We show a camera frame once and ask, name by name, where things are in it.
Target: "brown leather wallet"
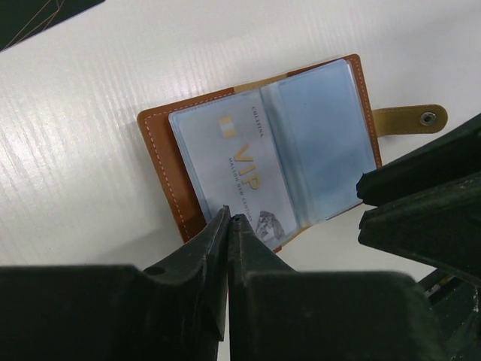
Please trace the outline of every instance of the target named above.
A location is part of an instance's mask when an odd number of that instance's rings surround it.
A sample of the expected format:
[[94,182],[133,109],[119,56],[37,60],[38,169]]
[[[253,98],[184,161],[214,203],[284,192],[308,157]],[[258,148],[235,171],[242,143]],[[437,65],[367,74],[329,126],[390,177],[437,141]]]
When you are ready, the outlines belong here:
[[[406,118],[407,121],[399,119],[398,112],[395,111],[396,108],[381,110],[378,112],[377,116],[379,121],[376,121],[369,103],[368,90],[362,73],[359,56],[353,54],[345,56],[342,59],[345,59],[352,65],[355,83],[358,87],[358,93],[361,96],[362,108],[377,167],[382,165],[380,149],[377,142],[377,129],[379,129],[383,135],[388,135],[400,134],[400,132],[439,132],[446,125],[446,111],[439,105],[423,105],[421,108],[400,108],[401,112],[406,112],[410,109],[411,113],[410,117]],[[168,204],[170,205],[174,219],[185,242],[197,235],[205,227],[206,222],[187,174],[186,167],[183,163],[182,156],[180,155],[174,133],[172,132],[168,119],[169,114],[173,111],[190,108],[205,102],[211,102],[236,93],[255,89],[283,78],[300,74],[329,62],[323,62],[303,69],[291,71],[277,77],[219,90],[203,96],[148,109],[139,113],[138,124],[141,128],[142,135],[153,160],[162,188],[167,197]],[[435,121],[431,124],[426,122],[419,123],[418,120],[413,119],[413,116],[416,117],[419,112],[422,112],[421,116],[424,114],[434,114]]]

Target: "leather snap tab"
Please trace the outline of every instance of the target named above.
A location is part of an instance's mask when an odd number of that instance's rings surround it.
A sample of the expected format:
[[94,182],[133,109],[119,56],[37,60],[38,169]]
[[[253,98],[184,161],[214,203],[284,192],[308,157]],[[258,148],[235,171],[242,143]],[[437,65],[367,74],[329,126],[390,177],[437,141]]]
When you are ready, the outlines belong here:
[[426,111],[419,118],[419,122],[423,126],[433,126],[436,123],[436,118],[437,118],[437,115],[435,113],[432,113],[430,111]]

